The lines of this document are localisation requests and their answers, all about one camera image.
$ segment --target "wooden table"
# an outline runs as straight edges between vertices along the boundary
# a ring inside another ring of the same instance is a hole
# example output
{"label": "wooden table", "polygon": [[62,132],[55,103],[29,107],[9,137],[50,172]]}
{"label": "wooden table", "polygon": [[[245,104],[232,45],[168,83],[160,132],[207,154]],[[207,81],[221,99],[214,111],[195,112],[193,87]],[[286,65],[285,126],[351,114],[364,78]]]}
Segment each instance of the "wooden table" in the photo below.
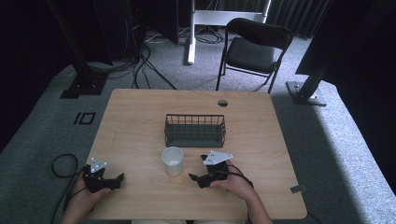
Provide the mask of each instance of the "wooden table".
{"label": "wooden table", "polygon": [[[218,105],[226,100],[228,106]],[[166,174],[166,114],[224,115],[224,147],[183,147],[183,172]],[[210,149],[232,162],[255,186],[271,218],[303,218],[302,194],[267,93],[241,91],[114,90],[90,156],[107,161],[104,178],[125,173],[120,189],[95,206],[92,219],[245,219],[239,198],[223,189],[200,189],[189,174],[205,175],[200,158]]]}

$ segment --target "cup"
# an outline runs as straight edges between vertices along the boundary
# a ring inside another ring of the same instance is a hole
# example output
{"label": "cup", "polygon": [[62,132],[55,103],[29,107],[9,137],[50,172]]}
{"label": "cup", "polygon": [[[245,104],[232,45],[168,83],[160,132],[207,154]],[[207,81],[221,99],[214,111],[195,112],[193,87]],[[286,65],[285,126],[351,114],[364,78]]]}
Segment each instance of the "cup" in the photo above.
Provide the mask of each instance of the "cup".
{"label": "cup", "polygon": [[183,151],[178,147],[167,147],[163,151],[163,164],[169,175],[180,175],[183,170]]}

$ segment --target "black wire basket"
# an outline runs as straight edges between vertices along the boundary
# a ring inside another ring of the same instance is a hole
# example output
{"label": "black wire basket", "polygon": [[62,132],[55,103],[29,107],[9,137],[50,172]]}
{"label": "black wire basket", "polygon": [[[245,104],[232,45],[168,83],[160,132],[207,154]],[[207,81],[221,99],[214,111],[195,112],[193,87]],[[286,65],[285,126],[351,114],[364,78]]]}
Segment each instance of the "black wire basket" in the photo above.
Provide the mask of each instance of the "black wire basket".
{"label": "black wire basket", "polygon": [[225,133],[223,115],[166,115],[167,147],[223,147]]}

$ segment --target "chair seat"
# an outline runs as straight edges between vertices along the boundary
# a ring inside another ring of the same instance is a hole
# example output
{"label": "chair seat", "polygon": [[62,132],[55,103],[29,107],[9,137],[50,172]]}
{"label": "chair seat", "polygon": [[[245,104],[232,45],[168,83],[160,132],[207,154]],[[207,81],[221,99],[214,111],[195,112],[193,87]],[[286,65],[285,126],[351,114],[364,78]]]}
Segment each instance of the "chair seat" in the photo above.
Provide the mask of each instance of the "chair seat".
{"label": "chair seat", "polygon": [[270,74],[275,70],[276,49],[236,37],[228,49],[226,63],[233,67]]}

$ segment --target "dark curtain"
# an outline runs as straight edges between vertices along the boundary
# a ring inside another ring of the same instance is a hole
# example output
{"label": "dark curtain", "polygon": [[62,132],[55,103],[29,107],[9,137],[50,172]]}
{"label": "dark curtain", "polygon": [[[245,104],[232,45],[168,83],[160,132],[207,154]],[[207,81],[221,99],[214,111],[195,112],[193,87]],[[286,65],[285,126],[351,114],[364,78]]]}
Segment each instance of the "dark curtain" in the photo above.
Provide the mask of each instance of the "dark curtain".
{"label": "dark curtain", "polygon": [[337,87],[393,191],[395,21],[394,0],[333,0],[297,69],[297,74],[324,77]]}

